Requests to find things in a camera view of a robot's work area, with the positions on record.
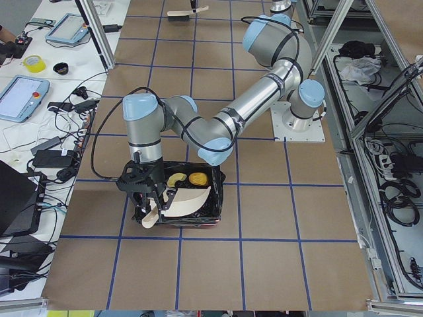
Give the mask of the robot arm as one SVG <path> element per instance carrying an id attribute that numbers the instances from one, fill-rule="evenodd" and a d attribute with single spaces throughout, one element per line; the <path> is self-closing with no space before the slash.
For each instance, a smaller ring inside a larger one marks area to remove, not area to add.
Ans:
<path id="1" fill-rule="evenodd" d="M 294 1 L 274 1 L 269 15 L 243 18 L 243 48 L 266 73 L 212 118 L 201 116 L 186 95 L 160 98 L 142 90 L 122 99 L 130 161 L 116 185 L 132 200 L 136 222 L 150 228 L 216 221 L 222 206 L 219 167 L 244 130 L 282 99 L 289 102 L 288 129 L 304 131 L 313 121 L 325 90 L 306 77 L 312 52 L 291 25 L 294 10 Z"/>

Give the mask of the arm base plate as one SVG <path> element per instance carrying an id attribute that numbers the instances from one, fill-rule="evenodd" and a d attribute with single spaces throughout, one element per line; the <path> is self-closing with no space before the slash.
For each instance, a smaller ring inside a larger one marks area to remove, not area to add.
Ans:
<path id="1" fill-rule="evenodd" d="M 274 140 L 277 142 L 324 143 L 326 141 L 319 111 L 312 118 L 299 119 L 289 102 L 275 102 L 270 107 Z"/>

